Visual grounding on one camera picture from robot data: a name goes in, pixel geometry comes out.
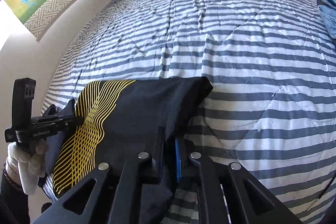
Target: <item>yellow wavy stripe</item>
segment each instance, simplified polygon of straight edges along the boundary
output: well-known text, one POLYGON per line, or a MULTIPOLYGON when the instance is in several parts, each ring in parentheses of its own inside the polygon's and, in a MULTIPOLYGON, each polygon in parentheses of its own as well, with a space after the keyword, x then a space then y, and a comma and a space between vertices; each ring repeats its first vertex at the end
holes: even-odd
POLYGON ((124 88, 135 80, 107 81, 99 90, 100 82, 91 82, 81 92, 75 115, 84 117, 82 126, 76 129, 61 148, 53 174, 53 190, 60 194, 73 187, 95 168, 95 151, 104 138, 103 122, 116 107, 124 88))

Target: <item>metal bolt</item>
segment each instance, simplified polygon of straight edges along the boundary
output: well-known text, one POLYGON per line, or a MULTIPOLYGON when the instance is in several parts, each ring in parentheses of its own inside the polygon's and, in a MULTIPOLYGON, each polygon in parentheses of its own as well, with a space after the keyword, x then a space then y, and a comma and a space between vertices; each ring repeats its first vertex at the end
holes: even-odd
POLYGON ((138 157, 144 160, 149 157, 149 154, 147 152, 141 152, 139 153, 138 157))
POLYGON ((102 162, 101 164, 98 165, 99 170, 106 170, 107 168, 109 168, 109 164, 106 162, 102 162))
POLYGON ((233 163, 231 163, 231 169, 232 170, 240 170, 241 169, 241 164, 239 163, 239 162, 233 162, 233 163))
POLYGON ((197 159, 199 159, 199 158, 201 157, 201 153, 199 153, 199 152, 192 152, 192 153, 190 154, 190 157, 191 157, 192 159, 197 160, 197 159))

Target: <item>white glove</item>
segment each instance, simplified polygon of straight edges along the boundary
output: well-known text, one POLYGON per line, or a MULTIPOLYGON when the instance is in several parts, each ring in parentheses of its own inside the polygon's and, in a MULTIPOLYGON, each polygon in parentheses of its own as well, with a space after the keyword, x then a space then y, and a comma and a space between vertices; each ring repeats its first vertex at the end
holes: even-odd
POLYGON ((37 142, 35 146, 35 153, 32 156, 22 148, 18 147, 15 143, 10 143, 8 145, 8 157, 6 161, 6 172, 10 179, 16 184, 21 185, 21 179, 18 170, 19 162, 28 164, 29 175, 44 177, 44 156, 47 151, 48 145, 44 139, 41 139, 37 142))

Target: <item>striped bedsheet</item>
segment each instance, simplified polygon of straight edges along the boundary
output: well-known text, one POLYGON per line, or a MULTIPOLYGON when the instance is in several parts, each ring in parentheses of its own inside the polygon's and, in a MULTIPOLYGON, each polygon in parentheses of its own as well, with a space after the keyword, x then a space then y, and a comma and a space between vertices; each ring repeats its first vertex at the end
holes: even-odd
MULTIPOLYGON (((303 223, 336 183, 336 56, 316 0, 113 0, 76 36, 45 98, 58 108, 94 80, 206 76, 213 92, 186 138, 240 162, 303 223)), ((197 223, 179 189, 163 223, 197 223)))

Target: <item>blue denim clothing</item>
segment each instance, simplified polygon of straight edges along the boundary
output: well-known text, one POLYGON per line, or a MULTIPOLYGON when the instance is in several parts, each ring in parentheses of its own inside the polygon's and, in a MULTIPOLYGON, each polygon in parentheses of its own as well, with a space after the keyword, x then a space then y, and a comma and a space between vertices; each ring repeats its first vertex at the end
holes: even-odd
POLYGON ((331 38, 336 38, 336 0, 318 0, 321 17, 331 38))

